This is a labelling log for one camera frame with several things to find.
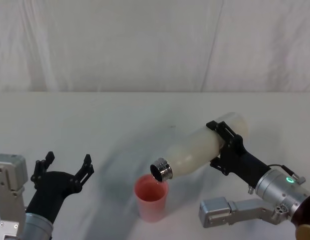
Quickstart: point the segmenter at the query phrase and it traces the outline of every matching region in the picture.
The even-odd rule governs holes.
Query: black bracket
[[[255,158],[245,149],[243,138],[236,134],[224,121],[211,121],[206,126],[216,132],[224,141],[220,157],[210,161],[210,166],[225,176],[235,173],[253,188],[270,167]]]
[[[85,156],[82,167],[75,175],[47,171],[54,159],[55,156],[50,151],[45,160],[36,161],[34,174],[30,179],[35,183],[37,191],[26,210],[27,213],[45,217],[51,223],[54,223],[65,198],[81,192],[83,185],[94,173],[89,154]]]

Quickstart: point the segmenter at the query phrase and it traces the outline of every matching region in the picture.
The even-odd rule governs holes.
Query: black cable
[[[268,165],[269,167],[281,167],[286,173],[288,173],[288,175],[292,176],[294,174],[294,172],[292,170],[290,170],[288,167],[286,167],[285,165],[280,165],[280,164],[270,164]]]
[[[276,166],[276,167],[281,167],[282,165],[280,164],[271,164],[271,165],[268,165],[269,167],[272,167],[272,166]]]

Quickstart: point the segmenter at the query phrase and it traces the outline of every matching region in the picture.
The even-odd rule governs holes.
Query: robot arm
[[[255,191],[261,199],[227,202],[219,197],[202,201],[199,218],[205,228],[251,219],[262,219],[274,225],[290,220],[297,228],[296,238],[310,240],[310,193],[301,187],[305,178],[280,165],[287,176],[271,168],[276,164],[268,166],[247,152],[241,136],[246,133],[245,126],[243,118],[234,113],[211,121],[206,125],[207,131],[200,132],[205,137],[196,133],[170,147],[166,157],[154,162],[150,171],[161,182],[210,162],[211,167],[225,176],[229,173],[239,176],[248,184],[248,193]],[[180,169],[191,171],[180,174]]]
[[[221,206],[228,210],[228,215],[222,218],[224,221],[218,221],[221,219],[216,214],[219,208],[214,206],[214,200],[206,200],[201,203],[199,213],[204,227],[212,227],[210,222],[216,226],[248,219],[263,219],[272,224],[288,219],[296,227],[304,224],[310,226],[310,193],[301,187],[301,183],[304,182],[303,177],[299,178],[283,166],[291,175],[288,177],[279,170],[262,163],[245,150],[241,136],[235,134],[224,122],[212,121],[207,124],[207,127],[216,131],[225,141],[220,150],[220,157],[214,158],[210,165],[224,175],[230,172],[238,175],[248,183],[249,192],[255,189],[255,193],[265,204],[267,203],[268,207],[264,207],[265,204],[256,199],[230,201],[227,207],[226,200],[220,199]]]
[[[47,172],[53,152],[37,161],[31,181],[37,190],[25,211],[22,192],[28,180],[26,161],[20,155],[0,154],[0,240],[50,240],[53,223],[65,200],[79,193],[94,173],[87,154],[80,170]]]

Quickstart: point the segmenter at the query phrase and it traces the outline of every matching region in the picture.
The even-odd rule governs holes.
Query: white bottle
[[[229,112],[215,121],[225,122],[243,139],[248,136],[245,120],[235,112]],[[192,173],[217,157],[223,143],[216,132],[204,126],[169,147],[164,157],[150,166],[151,173],[160,182]]]

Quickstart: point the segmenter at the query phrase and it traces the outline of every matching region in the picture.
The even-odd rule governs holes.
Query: white backdrop
[[[0,0],[0,91],[310,92],[310,0]]]

